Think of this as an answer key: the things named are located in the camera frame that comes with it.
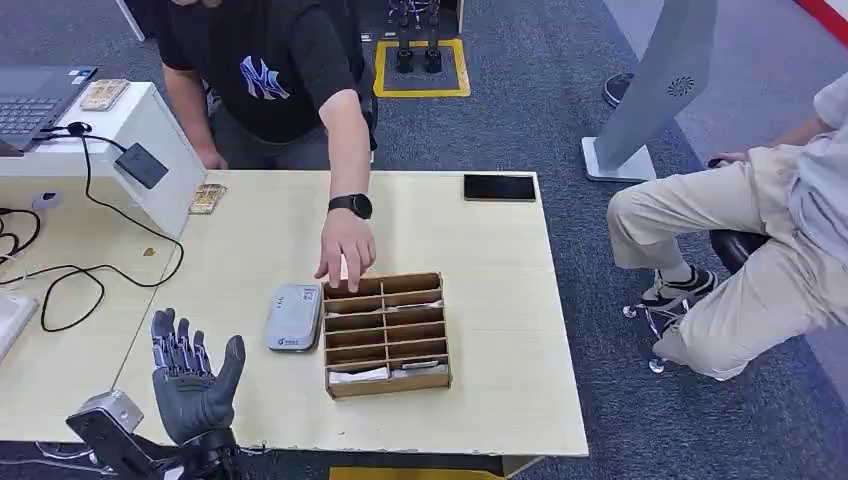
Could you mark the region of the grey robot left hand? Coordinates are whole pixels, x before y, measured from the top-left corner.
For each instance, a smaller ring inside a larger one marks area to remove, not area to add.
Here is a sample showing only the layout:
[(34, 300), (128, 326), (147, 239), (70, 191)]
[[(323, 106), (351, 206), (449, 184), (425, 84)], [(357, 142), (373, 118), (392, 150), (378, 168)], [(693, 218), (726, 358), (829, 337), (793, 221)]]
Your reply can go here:
[(172, 308), (154, 312), (152, 382), (162, 425), (182, 445), (202, 434), (231, 427), (234, 397), (246, 361), (244, 340), (232, 336), (220, 370), (211, 367), (204, 332), (189, 335), (190, 321)]

